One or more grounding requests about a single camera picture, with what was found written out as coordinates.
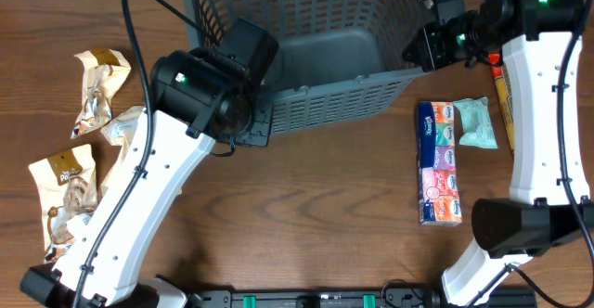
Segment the San Remo spaghetti packet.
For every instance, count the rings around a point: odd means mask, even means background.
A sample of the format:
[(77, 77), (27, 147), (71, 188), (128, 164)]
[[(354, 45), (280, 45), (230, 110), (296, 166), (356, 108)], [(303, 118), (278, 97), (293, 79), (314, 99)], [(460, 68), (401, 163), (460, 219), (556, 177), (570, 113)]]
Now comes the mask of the San Remo spaghetti packet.
[(510, 143), (510, 151), (511, 153), (514, 153), (514, 124), (509, 75), (500, 53), (491, 53), (488, 58), (489, 63), (491, 64), (490, 69), (497, 91), (498, 102), (505, 125), (507, 138)]

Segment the mint green wipes packet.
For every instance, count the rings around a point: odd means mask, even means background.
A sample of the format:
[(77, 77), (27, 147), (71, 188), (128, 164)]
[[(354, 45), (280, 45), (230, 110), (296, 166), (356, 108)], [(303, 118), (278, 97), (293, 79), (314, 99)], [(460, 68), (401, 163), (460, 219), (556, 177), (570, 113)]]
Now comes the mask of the mint green wipes packet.
[(462, 146), (497, 149), (486, 96), (455, 101), (454, 107), (459, 111), (462, 122), (463, 135), (459, 139)]

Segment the grey plastic lattice basket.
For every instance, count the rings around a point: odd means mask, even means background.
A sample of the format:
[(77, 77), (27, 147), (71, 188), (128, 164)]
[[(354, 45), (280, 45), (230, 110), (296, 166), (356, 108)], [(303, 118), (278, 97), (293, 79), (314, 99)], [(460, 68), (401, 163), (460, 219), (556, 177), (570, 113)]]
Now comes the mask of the grey plastic lattice basket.
[(422, 71), (403, 60), (433, 20), (421, 0), (183, 0), (192, 47), (222, 41), (237, 19), (279, 45), (263, 80), (252, 126), (239, 136), (261, 146), (272, 135), (376, 115)]

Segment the plain kraft paper pouch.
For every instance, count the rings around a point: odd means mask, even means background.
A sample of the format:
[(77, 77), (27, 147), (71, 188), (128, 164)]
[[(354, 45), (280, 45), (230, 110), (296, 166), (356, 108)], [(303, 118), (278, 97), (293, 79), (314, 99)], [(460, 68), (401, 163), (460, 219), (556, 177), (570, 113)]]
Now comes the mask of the plain kraft paper pouch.
[(136, 133), (137, 121), (143, 112), (142, 106), (133, 106), (127, 111), (112, 119), (101, 128), (101, 133), (111, 146), (119, 147), (117, 160), (111, 166), (100, 185), (101, 196), (105, 196), (113, 182), (119, 180), (117, 172), (123, 165), (124, 158)]

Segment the Kleenex tissue multipack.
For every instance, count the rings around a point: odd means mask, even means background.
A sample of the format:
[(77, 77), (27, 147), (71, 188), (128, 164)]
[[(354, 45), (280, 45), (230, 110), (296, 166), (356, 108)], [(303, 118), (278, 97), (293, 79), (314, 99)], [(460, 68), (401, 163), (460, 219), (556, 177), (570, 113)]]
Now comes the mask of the Kleenex tissue multipack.
[(462, 223), (451, 102), (421, 101), (416, 115), (419, 211), (422, 225)]

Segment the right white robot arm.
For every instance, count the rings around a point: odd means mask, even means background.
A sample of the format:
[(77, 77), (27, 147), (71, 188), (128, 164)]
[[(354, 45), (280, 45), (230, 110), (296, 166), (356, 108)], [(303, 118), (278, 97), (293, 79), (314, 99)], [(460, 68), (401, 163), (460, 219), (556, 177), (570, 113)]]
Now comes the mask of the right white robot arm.
[(435, 21), (404, 50), (425, 71), (471, 67), (499, 52), (507, 69), (514, 122), (514, 162), (507, 199), (478, 199), (473, 239), (445, 269), (444, 307), (493, 305), (509, 274), (548, 250), (593, 242), (593, 199), (582, 167), (576, 73), (593, 0), (481, 0), (454, 11), (450, 0), (422, 0)]

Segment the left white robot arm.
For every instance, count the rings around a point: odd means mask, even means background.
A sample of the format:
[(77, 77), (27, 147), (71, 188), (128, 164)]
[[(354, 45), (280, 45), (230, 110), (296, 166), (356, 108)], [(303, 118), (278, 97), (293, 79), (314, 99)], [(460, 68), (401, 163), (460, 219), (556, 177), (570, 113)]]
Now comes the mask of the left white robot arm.
[(165, 214), (216, 142), (253, 126), (262, 80), (278, 51), (266, 30), (236, 20), (216, 48), (175, 51), (151, 73), (150, 100), (120, 169), (79, 237), (20, 283), (46, 307), (184, 307), (187, 294), (140, 268)]

